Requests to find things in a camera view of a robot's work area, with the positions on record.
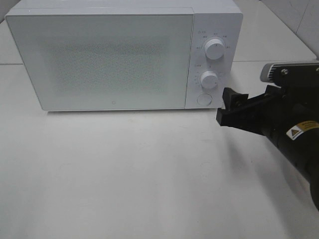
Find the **screw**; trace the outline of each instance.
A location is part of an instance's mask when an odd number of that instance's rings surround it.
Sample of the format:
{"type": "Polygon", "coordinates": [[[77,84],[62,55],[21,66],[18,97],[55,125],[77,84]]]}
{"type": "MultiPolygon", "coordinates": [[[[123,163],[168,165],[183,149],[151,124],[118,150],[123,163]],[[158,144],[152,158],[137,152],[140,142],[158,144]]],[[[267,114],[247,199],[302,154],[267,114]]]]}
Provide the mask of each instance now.
{"type": "Polygon", "coordinates": [[[237,102],[235,103],[235,106],[237,106],[237,107],[241,106],[241,102],[240,102],[240,101],[237,101],[237,102]]]}
{"type": "Polygon", "coordinates": [[[288,73],[289,73],[288,69],[282,69],[282,70],[281,70],[281,74],[282,74],[283,76],[287,75],[288,73]]]}

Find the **timer knob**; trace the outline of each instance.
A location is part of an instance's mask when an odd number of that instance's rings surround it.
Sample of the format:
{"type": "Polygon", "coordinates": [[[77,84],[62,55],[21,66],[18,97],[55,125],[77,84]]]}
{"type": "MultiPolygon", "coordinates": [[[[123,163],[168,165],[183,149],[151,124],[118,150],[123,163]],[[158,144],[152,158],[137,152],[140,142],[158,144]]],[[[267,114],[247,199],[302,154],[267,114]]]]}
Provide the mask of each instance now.
{"type": "Polygon", "coordinates": [[[221,38],[213,38],[205,44],[206,56],[211,60],[217,60],[224,55],[225,43],[221,38]]]}
{"type": "Polygon", "coordinates": [[[200,76],[200,82],[203,88],[213,89],[218,84],[218,76],[213,71],[205,71],[200,76]]]}

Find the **round button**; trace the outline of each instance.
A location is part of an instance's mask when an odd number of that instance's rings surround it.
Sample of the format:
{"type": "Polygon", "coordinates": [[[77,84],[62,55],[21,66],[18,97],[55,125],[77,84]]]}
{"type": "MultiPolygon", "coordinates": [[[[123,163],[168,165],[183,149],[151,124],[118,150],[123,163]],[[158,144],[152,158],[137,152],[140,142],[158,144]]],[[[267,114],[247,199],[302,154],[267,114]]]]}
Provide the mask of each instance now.
{"type": "Polygon", "coordinates": [[[213,71],[205,71],[200,76],[201,86],[206,89],[213,89],[218,84],[218,76],[213,71]]]}
{"type": "Polygon", "coordinates": [[[210,94],[202,94],[197,98],[197,103],[201,106],[208,106],[212,101],[212,97],[210,94]]]}
{"type": "Polygon", "coordinates": [[[205,44],[206,56],[211,60],[217,60],[224,55],[225,43],[221,38],[213,38],[205,44]]]}

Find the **control panel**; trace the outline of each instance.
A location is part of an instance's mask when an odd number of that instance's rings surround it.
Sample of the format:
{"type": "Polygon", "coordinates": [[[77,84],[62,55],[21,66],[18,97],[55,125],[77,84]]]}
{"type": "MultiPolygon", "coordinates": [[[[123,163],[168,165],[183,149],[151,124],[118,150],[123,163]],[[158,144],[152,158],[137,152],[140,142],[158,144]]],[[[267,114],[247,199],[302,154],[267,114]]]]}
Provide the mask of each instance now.
{"type": "Polygon", "coordinates": [[[195,14],[193,21],[185,108],[219,108],[242,14],[195,14]]]}

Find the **white wall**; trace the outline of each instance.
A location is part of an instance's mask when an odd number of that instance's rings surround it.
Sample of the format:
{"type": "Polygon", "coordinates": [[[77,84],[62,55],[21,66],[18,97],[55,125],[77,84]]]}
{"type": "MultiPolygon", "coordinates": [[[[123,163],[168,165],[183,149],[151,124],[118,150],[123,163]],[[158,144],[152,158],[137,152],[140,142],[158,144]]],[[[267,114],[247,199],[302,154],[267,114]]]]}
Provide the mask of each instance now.
{"type": "Polygon", "coordinates": [[[16,3],[20,0],[0,0],[0,22],[3,21],[4,16],[16,3]]]}
{"type": "Polygon", "coordinates": [[[319,0],[262,0],[319,59],[319,0]]]}

